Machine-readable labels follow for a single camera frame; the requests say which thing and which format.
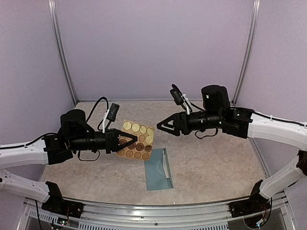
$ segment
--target blue paper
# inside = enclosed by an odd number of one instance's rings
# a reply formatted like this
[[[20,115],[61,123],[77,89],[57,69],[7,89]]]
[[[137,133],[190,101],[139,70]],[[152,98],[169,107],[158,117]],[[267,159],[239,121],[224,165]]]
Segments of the blue paper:
[[[145,175],[147,191],[174,188],[166,149],[153,149],[145,161]]]

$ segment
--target brown round sticker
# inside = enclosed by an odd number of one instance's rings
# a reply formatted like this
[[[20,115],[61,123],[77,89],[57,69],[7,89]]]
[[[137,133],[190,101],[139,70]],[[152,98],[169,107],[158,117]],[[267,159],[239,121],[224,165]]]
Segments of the brown round sticker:
[[[141,154],[140,152],[134,153],[134,157],[135,157],[136,159],[140,158],[141,155],[142,155],[142,154]]]
[[[132,156],[133,156],[133,152],[132,152],[131,150],[128,150],[128,151],[126,152],[126,156],[127,156],[127,157],[132,157]]]
[[[145,136],[144,136],[144,135],[140,135],[140,136],[139,136],[139,141],[140,141],[140,142],[145,141]]]
[[[123,156],[125,154],[125,151],[123,149],[121,149],[120,151],[117,152],[117,154],[119,156]]]
[[[135,143],[132,143],[131,145],[128,145],[128,149],[132,150],[135,148]]]
[[[144,149],[144,145],[142,144],[142,143],[138,143],[137,145],[136,145],[136,150],[137,151],[142,151]]]
[[[127,143],[126,140],[120,140],[120,141],[119,141],[119,144],[120,144],[120,145],[123,145],[123,144],[126,144],[126,143]]]
[[[144,153],[142,158],[143,158],[143,160],[147,160],[149,158],[149,154],[148,153]]]
[[[146,145],[144,150],[145,150],[145,152],[150,152],[152,150],[152,148],[153,147],[151,145]]]

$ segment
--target black bracket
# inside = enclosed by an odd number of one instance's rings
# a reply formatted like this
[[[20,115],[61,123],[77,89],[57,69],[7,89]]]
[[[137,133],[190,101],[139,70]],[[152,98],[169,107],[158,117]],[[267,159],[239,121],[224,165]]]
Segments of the black bracket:
[[[84,204],[76,201],[64,200],[57,184],[47,181],[49,199],[42,204],[42,209],[59,215],[80,218]]]
[[[191,129],[188,128],[186,112],[180,112],[169,116],[157,124],[157,129],[177,137],[180,136],[180,132],[182,132],[183,135],[191,133]]]
[[[120,145],[119,144],[120,136],[130,138],[131,140],[125,144]],[[106,153],[111,153],[111,151],[118,152],[122,150],[123,148],[133,144],[137,140],[138,140],[138,137],[130,133],[125,133],[115,128],[108,129],[106,132]]]
[[[46,147],[44,151],[48,155],[48,164],[59,164],[73,158],[72,151],[67,149],[64,141],[60,141],[58,135],[48,135],[43,138]]]
[[[269,200],[259,194],[259,188],[263,180],[255,183],[251,195],[248,199],[231,202],[229,204],[231,216],[241,217],[257,212],[262,212],[265,208],[271,208]]]
[[[298,151],[298,163],[296,166],[307,176],[307,151]]]

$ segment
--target white plastic casing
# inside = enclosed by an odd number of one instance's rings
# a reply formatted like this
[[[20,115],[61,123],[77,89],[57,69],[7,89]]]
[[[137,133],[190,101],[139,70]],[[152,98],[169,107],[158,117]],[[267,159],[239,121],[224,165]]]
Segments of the white plastic casing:
[[[280,169],[277,173],[264,179],[260,185],[260,195],[269,199],[284,188],[305,178],[306,176],[303,174],[303,171],[296,167],[298,158],[298,156],[294,157],[290,163]]]
[[[263,138],[307,150],[307,127],[274,121],[253,114],[248,126],[249,138]]]
[[[0,147],[25,145],[26,143],[1,145]],[[0,170],[28,164],[48,164],[48,155],[44,152],[45,147],[45,141],[38,140],[27,147],[0,149]]]
[[[49,188],[44,182],[32,181],[6,170],[0,170],[0,191],[24,196],[45,203],[49,199]]]

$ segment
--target black cable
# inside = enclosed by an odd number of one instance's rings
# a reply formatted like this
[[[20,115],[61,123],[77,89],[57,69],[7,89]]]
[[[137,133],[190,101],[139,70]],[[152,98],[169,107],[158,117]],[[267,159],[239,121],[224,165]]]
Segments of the black cable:
[[[192,106],[194,106],[195,108],[197,108],[197,109],[201,110],[201,111],[205,111],[204,109],[202,109],[202,108],[198,107],[197,105],[195,105],[195,104],[194,104],[194,103],[192,103],[192,102],[191,102],[191,105],[192,105]]]
[[[79,159],[80,161],[96,161],[96,160],[98,160],[98,158],[100,157],[100,151],[97,150],[97,152],[98,152],[98,157],[97,157],[95,160],[82,160],[82,159],[80,158],[81,151],[78,151],[78,159]]]
[[[184,107],[184,105],[183,104],[180,104],[181,105],[181,107],[186,111],[187,110],[187,108],[186,107]]]
[[[30,141],[29,143],[26,143],[25,145],[15,145],[15,146],[8,146],[8,147],[0,147],[0,150],[9,150],[9,149],[15,149],[15,148],[20,148],[20,147],[26,147],[29,145],[32,145],[33,143],[37,142],[41,138],[48,136],[48,135],[56,135],[57,133],[45,133],[41,135],[40,137],[36,138],[35,140]]]
[[[88,115],[87,119],[86,119],[86,122],[88,122],[88,120],[91,118],[95,108],[97,107],[98,103],[101,101],[101,100],[105,100],[106,101],[106,109],[108,110],[109,109],[109,101],[107,100],[106,97],[101,97],[98,99],[98,101],[96,101],[96,103],[94,104],[90,114]]]
[[[267,118],[267,119],[272,119],[273,121],[280,121],[280,122],[295,124],[295,125],[299,125],[299,126],[303,126],[303,127],[305,126],[304,124],[299,123],[297,121],[283,120],[283,119],[278,119],[278,118],[275,118],[275,117],[271,118],[270,116],[266,116],[266,115],[263,115],[263,114],[260,114],[260,113],[257,113],[257,112],[254,112],[254,114],[262,116],[262,117]]]
[[[100,126],[101,126],[102,122],[103,122],[103,120],[102,120],[102,121],[101,121],[101,122],[98,124],[98,126],[97,126],[97,130],[98,130],[98,131],[102,131],[102,128],[100,128]],[[112,121],[109,121],[109,122],[107,123],[107,125],[106,125],[106,128],[105,128],[105,129],[109,128],[109,126],[110,126],[111,122],[112,122]]]
[[[109,121],[109,122],[107,123],[107,125],[106,125],[106,129],[107,129],[107,128],[109,128],[109,126],[110,126],[111,122],[112,122],[112,121]]]
[[[36,204],[36,212],[37,212],[38,224],[39,224],[40,230],[43,230],[43,228],[42,228],[42,223],[40,222],[40,218],[39,218],[39,212],[38,212],[38,204],[37,204],[37,200],[34,200],[34,201],[35,201],[35,204]]]
[[[207,137],[214,137],[214,136],[216,136],[217,134],[218,134],[218,132],[219,132],[219,130],[216,128],[215,129],[215,133],[213,134],[213,135],[205,135],[205,136],[203,136],[203,137],[199,137],[199,136],[197,136],[197,133],[198,132],[200,132],[200,130],[197,130],[196,132],[195,132],[195,136],[198,138],[198,139],[204,139],[204,138],[207,138]]]

